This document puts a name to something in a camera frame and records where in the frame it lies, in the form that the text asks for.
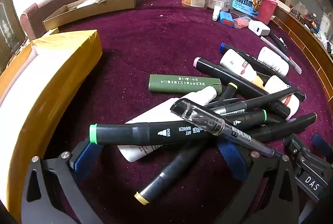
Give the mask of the pink-capped black marker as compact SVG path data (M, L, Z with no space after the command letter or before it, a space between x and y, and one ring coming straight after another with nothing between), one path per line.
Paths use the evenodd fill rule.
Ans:
M207 74L212 78L217 78L221 81L223 85L228 85L229 83L234 83L238 87L238 93L245 99L252 99L256 97L261 97L268 95L264 89L258 87L257 85L252 84L245 78L240 77L237 74L234 74L230 70L216 65L203 59L197 57L194 59L194 67L203 74ZM283 119L289 119L291 110L287 107L282 101L277 100L273 103L270 103L266 106L269 111L272 111L276 115L280 116Z

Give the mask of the yellow-capped black marker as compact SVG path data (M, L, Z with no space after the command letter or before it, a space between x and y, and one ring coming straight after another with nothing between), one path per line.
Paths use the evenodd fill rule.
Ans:
M187 168L199 150L200 147L196 145L188 144L184 147L169 164L159 171L158 175L144 189L134 195L136 200L142 205L153 202Z

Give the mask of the white bottle orange cap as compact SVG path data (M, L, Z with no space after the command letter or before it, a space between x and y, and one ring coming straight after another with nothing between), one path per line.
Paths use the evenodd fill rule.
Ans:
M225 52L220 60L220 65L258 87L263 88L263 80L258 76L257 72L233 49L229 49Z

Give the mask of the clear-capped black pen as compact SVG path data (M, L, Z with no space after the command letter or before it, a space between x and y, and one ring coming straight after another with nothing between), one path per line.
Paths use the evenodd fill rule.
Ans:
M222 116L187 98L176 101L170 111L183 120L198 126L214 136L222 136L245 148L257 151L266 157L282 157L283 153L253 139L250 135L228 125Z

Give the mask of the green-capped black art marker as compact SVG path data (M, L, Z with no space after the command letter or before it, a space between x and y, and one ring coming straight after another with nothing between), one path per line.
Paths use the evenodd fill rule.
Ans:
M94 124L89 140L97 145L165 145L207 138L211 134L184 120L156 123Z

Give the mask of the white tube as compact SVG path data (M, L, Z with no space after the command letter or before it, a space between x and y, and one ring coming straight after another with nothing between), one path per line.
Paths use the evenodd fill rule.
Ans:
M217 96L217 91L212 86L208 86L199 90L197 92L190 92L184 95L182 98L187 98L199 105L205 106L210 103ZM179 121L181 118L177 117L171 113L171 106L179 98L170 98L167 101L153 107L152 109L140 114L139 116L127 121L126 124L133 123L155 123L155 122L165 122L165 121ZM152 146L118 146L123 157L128 162L135 162L138 159L152 153L156 149L162 147L162 145L152 145Z

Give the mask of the green lighter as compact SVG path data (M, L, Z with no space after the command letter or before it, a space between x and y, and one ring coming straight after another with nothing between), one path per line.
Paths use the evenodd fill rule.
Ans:
M221 81L216 78L151 74L148 81L148 90L158 93L187 94L208 86L215 88L218 95L222 93Z

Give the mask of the black brush pen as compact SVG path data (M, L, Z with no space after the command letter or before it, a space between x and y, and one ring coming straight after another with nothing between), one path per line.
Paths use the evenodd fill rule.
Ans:
M279 102L281 98L285 98L291 94L294 94L298 90L299 90L298 86L292 86L279 92L275 92L272 94L264 95L253 99L248 99L245 101L229 103L228 105L222 105L223 102L220 101L208 104L206 107L219 115L244 113L247 110L255 109L257 107L262 107L264 105L267 105L275 101Z

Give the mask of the blue-capped black marker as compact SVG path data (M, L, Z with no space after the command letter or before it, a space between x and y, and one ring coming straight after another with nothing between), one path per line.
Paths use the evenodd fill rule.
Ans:
M279 72L275 71L273 68L271 68L267 64L259 61L255 57L253 57L253 56L251 56L251 55L249 55L249 54L247 54L247 53L245 53L245 52L243 52L239 49L231 47L230 45L227 45L225 43L221 43L221 45L220 45L220 53L221 54L225 54L226 51L228 51L229 49L234 50L236 53L238 53L238 55L240 55L242 58L244 58L253 67L253 69L255 71L257 71L259 73L262 73L264 75L267 75L267 76L276 75L283 82L285 82L287 85L290 85L290 82L284 76L282 76Z

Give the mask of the white pill bottle lying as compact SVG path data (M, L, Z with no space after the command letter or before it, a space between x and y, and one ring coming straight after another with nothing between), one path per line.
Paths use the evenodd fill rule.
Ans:
M268 47L262 47L257 59L273 68L282 76L286 76L289 72L289 64L280 55L278 55Z

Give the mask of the white tray with yellow tape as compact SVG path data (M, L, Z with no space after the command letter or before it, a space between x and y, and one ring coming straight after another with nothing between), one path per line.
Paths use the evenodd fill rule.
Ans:
M29 163L44 156L64 111L102 56L97 30L31 41L1 74L1 202L21 219Z

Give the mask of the white charger block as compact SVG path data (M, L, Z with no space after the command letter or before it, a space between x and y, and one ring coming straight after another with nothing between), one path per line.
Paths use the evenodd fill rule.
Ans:
M268 36L270 32L270 28L261 21L250 20L248 28L257 36Z

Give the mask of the pink cylinder container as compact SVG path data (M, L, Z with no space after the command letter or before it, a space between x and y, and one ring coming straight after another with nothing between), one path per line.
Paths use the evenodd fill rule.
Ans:
M277 4L277 0L263 0L257 19L267 25L275 11Z

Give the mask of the blue stamp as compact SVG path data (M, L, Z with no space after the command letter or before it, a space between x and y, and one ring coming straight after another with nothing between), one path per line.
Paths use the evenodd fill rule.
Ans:
M220 17L220 24L228 27L234 26L234 20L231 13L220 11L219 17Z

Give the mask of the long cardboard box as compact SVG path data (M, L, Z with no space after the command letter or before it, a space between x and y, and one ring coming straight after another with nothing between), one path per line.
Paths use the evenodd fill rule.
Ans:
M47 31L98 14L122 11L135 8L135 0L106 0L100 4L94 3L81 8L78 5L87 0L79 0L64 5L43 21Z

